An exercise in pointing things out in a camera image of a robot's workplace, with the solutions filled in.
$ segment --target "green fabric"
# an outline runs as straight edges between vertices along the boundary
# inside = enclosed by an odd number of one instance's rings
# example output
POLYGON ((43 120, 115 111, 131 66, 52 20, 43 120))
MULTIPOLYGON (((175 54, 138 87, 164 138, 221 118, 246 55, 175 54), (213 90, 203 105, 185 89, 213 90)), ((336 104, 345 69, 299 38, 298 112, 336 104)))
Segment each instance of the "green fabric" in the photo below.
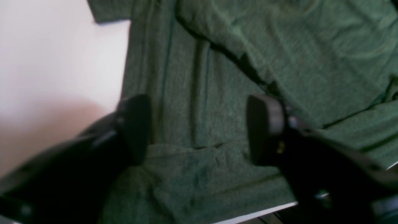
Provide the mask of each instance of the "green fabric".
POLYGON ((398 160, 397 13, 375 0, 89 0, 131 19, 122 96, 152 99, 149 157, 104 223, 212 223, 294 200, 248 160, 245 103, 266 93, 325 137, 398 160))

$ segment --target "shirt sleeve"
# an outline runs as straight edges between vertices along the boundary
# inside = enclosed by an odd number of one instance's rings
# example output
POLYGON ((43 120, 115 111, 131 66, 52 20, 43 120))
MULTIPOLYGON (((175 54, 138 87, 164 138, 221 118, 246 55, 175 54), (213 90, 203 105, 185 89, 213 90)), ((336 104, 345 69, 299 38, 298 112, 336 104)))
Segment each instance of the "shirt sleeve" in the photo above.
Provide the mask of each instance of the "shirt sleeve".
POLYGON ((129 20, 133 0, 88 0, 96 23, 129 20))
POLYGON ((367 154, 387 168, 398 161, 397 111, 398 100, 381 103, 319 132, 367 154))

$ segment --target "white surface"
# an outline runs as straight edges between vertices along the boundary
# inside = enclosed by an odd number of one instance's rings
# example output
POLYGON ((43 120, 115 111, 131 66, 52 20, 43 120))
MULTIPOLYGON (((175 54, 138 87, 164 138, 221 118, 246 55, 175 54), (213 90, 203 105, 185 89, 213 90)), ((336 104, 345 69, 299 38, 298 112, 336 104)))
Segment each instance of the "white surface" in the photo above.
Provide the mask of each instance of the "white surface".
POLYGON ((129 21, 85 0, 0 0, 0 176, 114 110, 129 21))

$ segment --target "green sweater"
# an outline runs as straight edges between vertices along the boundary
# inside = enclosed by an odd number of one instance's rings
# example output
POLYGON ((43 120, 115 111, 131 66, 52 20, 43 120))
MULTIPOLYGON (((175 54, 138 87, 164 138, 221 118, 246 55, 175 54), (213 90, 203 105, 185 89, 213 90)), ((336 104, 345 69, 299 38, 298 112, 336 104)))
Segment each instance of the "green sweater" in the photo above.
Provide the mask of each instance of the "green sweater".
POLYGON ((103 223, 212 223, 292 202, 248 159, 245 104, 265 93, 325 137, 398 160, 397 13, 378 0, 89 0, 130 19, 122 96, 152 99, 143 166, 119 178, 103 223))

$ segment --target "wrinkled cloth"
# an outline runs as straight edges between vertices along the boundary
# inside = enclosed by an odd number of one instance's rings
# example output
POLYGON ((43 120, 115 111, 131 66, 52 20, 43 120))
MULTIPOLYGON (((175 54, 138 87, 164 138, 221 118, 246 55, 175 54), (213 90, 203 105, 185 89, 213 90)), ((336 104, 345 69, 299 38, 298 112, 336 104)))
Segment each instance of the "wrinkled cloth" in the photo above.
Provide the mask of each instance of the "wrinkled cloth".
POLYGON ((104 223, 212 223, 294 200, 248 159, 245 103, 264 93, 382 166, 398 160, 397 13, 381 0, 89 0, 130 19, 122 97, 152 99, 149 156, 104 223))

